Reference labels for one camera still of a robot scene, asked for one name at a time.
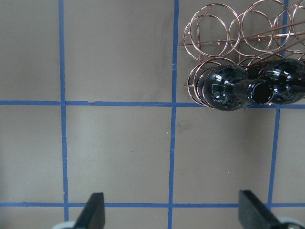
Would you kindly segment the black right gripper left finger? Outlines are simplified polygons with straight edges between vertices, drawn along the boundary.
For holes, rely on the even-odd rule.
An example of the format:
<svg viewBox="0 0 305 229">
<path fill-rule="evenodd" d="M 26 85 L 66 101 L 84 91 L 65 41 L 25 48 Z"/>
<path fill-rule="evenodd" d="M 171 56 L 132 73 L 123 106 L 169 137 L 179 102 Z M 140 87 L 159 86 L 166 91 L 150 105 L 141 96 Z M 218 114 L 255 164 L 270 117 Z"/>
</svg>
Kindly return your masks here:
<svg viewBox="0 0 305 229">
<path fill-rule="evenodd" d="M 74 229 L 103 229 L 105 226 L 105 206 L 103 193 L 91 194 L 81 214 L 77 218 Z"/>
</svg>

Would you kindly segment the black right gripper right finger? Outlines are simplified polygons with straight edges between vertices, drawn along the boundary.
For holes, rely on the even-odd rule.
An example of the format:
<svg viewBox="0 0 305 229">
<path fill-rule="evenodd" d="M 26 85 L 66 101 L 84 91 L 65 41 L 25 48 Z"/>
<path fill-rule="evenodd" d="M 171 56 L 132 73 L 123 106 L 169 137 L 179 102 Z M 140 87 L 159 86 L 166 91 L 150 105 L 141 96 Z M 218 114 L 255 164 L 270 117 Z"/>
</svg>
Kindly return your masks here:
<svg viewBox="0 0 305 229">
<path fill-rule="evenodd" d="M 239 222 L 243 229 L 286 228 L 250 190 L 239 191 Z"/>
</svg>

